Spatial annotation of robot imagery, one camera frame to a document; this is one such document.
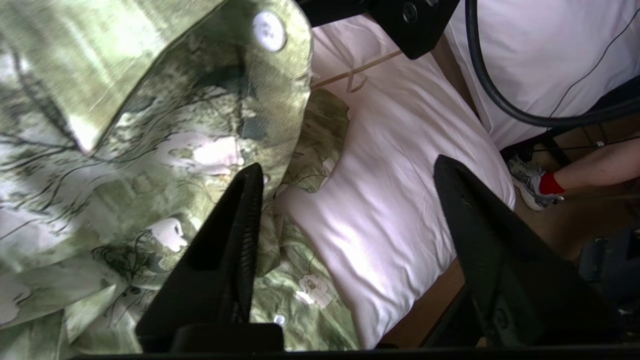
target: white bed sheet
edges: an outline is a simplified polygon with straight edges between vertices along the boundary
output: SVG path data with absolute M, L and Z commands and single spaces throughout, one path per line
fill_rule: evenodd
M 584 113 L 640 74 L 640 15 L 632 21 L 638 8 L 640 0 L 479 1 L 478 29 L 489 75 L 506 99 L 524 111 L 555 117 Z M 546 131 L 506 115 L 478 82 L 469 56 L 464 1 L 445 36 L 498 149 Z
M 354 17 L 314 30 L 316 81 L 397 47 L 373 21 Z M 350 306 L 365 348 L 404 317 L 455 258 L 433 181 L 439 154 L 466 164 L 508 206 L 507 168 L 478 118 L 431 55 L 403 55 L 326 89 L 349 106 L 344 152 L 315 194 L 289 187 L 276 208 L 307 234 Z

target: gray sneaker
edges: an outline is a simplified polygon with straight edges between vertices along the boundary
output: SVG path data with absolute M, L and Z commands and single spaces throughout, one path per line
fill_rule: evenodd
M 549 205 L 564 200 L 559 195 L 544 195 L 540 193 L 540 179 L 545 172 L 540 167 L 525 163 L 518 156 L 514 156 L 507 163 L 509 172 L 513 176 L 513 183 L 520 189 L 525 204 L 532 210 L 541 211 Z

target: red sock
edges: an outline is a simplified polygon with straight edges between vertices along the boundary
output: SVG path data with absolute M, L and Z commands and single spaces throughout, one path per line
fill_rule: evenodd
M 543 195 L 563 193 L 566 190 L 560 186 L 554 178 L 554 173 L 545 172 L 540 179 L 540 193 Z

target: green floral bedding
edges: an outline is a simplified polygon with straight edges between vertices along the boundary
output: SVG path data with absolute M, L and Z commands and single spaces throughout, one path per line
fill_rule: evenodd
M 265 49 L 253 20 L 285 30 Z M 136 322 L 233 176 L 260 163 L 252 321 L 287 350 L 359 347 L 303 233 L 274 214 L 340 156 L 287 0 L 0 1 L 0 358 L 140 352 Z

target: person's leg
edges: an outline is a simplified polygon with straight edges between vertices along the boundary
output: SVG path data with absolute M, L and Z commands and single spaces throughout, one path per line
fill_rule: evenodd
M 640 177 L 640 139 L 605 146 L 553 176 L 565 190 L 620 184 Z

